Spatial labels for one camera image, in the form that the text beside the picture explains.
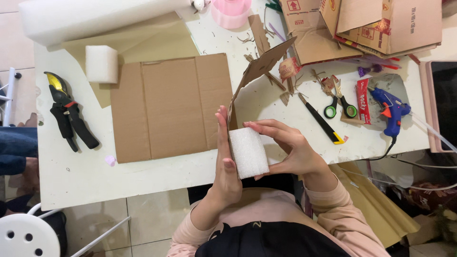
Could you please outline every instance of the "green scissor handle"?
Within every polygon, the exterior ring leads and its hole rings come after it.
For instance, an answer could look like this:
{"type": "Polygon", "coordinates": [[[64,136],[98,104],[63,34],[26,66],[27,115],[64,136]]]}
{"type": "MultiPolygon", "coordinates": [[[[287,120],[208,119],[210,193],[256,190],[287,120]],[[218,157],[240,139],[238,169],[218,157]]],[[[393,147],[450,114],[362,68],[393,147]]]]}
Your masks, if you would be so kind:
{"type": "Polygon", "coordinates": [[[341,97],[341,104],[343,105],[344,114],[349,118],[354,118],[357,115],[357,109],[355,106],[346,102],[344,96],[341,97]]]}
{"type": "Polygon", "coordinates": [[[336,104],[338,103],[338,97],[333,97],[333,102],[324,109],[324,116],[327,119],[331,119],[336,115],[336,104]]]}

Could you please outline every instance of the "white table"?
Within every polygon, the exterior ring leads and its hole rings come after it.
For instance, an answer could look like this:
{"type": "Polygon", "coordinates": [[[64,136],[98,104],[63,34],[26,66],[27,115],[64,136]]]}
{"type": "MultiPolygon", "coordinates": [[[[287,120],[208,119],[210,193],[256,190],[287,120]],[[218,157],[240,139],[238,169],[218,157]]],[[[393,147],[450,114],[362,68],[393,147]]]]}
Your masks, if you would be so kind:
{"type": "MultiPolygon", "coordinates": [[[[264,5],[265,1],[253,1],[251,7],[252,12],[260,14],[262,20],[264,5]]],[[[186,21],[201,53],[203,51],[207,54],[227,53],[232,89],[235,91],[248,65],[243,55],[252,53],[255,56],[254,42],[243,44],[236,38],[237,36],[246,38],[246,32],[252,36],[249,24],[246,23],[239,29],[226,30],[216,25],[210,10],[200,15],[193,15],[194,10],[191,8],[178,12],[186,21]]],[[[284,31],[282,28],[285,24],[284,20],[277,12],[268,9],[267,21],[279,31],[284,31]]],[[[457,31],[449,26],[445,23],[447,28],[444,30],[443,45],[431,52],[426,52],[425,55],[431,53],[432,56],[423,56],[421,60],[443,59],[446,56],[452,59],[451,55],[457,59],[455,57],[457,49],[452,47],[455,36],[451,38],[452,35],[457,35],[455,33],[457,31]]],[[[275,37],[269,38],[269,42],[273,47],[281,41],[275,37]]],[[[41,89],[41,95],[37,98],[37,109],[44,118],[44,125],[38,127],[43,210],[213,182],[217,150],[152,161],[116,164],[110,167],[104,158],[107,155],[116,156],[111,107],[100,108],[82,69],[65,50],[48,52],[45,47],[35,44],[35,62],[36,82],[41,89]],[[61,137],[57,122],[49,112],[53,100],[44,71],[54,72],[68,81],[74,99],[83,106],[82,116],[89,124],[90,130],[100,140],[101,148],[90,150],[78,138],[76,141],[81,151],[74,153],[67,141],[61,137]]],[[[279,76],[278,65],[279,63],[272,70],[276,76],[279,76]]],[[[418,66],[407,57],[402,58],[400,65],[403,69],[399,70],[399,73],[404,80],[410,105],[415,113],[425,118],[418,66]]],[[[331,62],[303,68],[304,75],[301,79],[303,83],[298,89],[309,97],[309,102],[319,112],[322,112],[323,108],[331,103],[331,98],[320,90],[318,84],[312,82],[313,78],[310,77],[309,72],[311,68],[318,72],[326,71],[327,75],[335,74],[341,78],[347,101],[356,105],[353,85],[359,78],[355,64],[331,62]]],[[[239,110],[245,110],[237,112],[238,121],[275,118],[291,127],[296,127],[329,164],[380,156],[390,144],[390,138],[380,129],[352,126],[335,118],[327,120],[328,123],[341,137],[346,135],[349,139],[345,144],[334,145],[298,97],[291,97],[286,107],[279,99],[281,93],[282,91],[277,86],[271,86],[265,77],[253,81],[237,99],[239,110]]],[[[285,153],[272,140],[263,139],[270,163],[281,161],[285,153]]],[[[425,148],[429,148],[426,130],[417,123],[402,122],[402,131],[391,153],[425,148]]]]}

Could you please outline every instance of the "fingernail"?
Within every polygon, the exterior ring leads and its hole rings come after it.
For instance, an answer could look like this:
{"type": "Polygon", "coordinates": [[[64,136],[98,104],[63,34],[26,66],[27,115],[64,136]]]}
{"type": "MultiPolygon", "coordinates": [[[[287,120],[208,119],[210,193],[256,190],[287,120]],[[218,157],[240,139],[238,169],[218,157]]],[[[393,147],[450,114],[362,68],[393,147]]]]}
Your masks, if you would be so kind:
{"type": "Polygon", "coordinates": [[[224,162],[224,166],[225,166],[226,168],[231,168],[231,167],[233,167],[231,161],[226,160],[226,159],[224,159],[224,160],[222,160],[222,161],[224,162]]]}

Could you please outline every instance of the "scissors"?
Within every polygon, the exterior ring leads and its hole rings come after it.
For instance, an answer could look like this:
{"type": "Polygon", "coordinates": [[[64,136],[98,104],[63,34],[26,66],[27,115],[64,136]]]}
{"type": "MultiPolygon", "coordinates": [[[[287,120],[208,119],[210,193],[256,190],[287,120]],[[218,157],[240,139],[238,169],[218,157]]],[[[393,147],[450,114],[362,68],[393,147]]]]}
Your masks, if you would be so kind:
{"type": "Polygon", "coordinates": [[[346,114],[346,116],[349,118],[354,118],[357,115],[357,109],[355,106],[347,103],[346,99],[344,98],[343,94],[341,93],[341,80],[339,80],[338,83],[335,80],[333,80],[333,83],[335,84],[336,96],[333,97],[333,103],[324,109],[324,116],[329,119],[335,117],[336,104],[338,103],[338,98],[339,98],[341,100],[341,104],[343,106],[344,114],[346,114]]]}

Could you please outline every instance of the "white foam block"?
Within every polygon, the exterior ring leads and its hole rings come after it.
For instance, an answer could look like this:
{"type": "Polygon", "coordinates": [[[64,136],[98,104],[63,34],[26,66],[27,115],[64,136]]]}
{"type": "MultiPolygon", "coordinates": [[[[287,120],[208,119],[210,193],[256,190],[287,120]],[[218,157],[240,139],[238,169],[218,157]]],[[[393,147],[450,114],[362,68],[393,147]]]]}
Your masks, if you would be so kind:
{"type": "Polygon", "coordinates": [[[269,171],[265,148],[258,132],[251,128],[240,128],[228,133],[240,179],[269,171]]]}
{"type": "Polygon", "coordinates": [[[29,0],[19,4],[19,12],[25,35],[47,47],[145,21],[191,3],[191,0],[29,0]]]}
{"type": "Polygon", "coordinates": [[[86,46],[86,77],[89,82],[117,83],[117,51],[109,46],[86,46]]]}

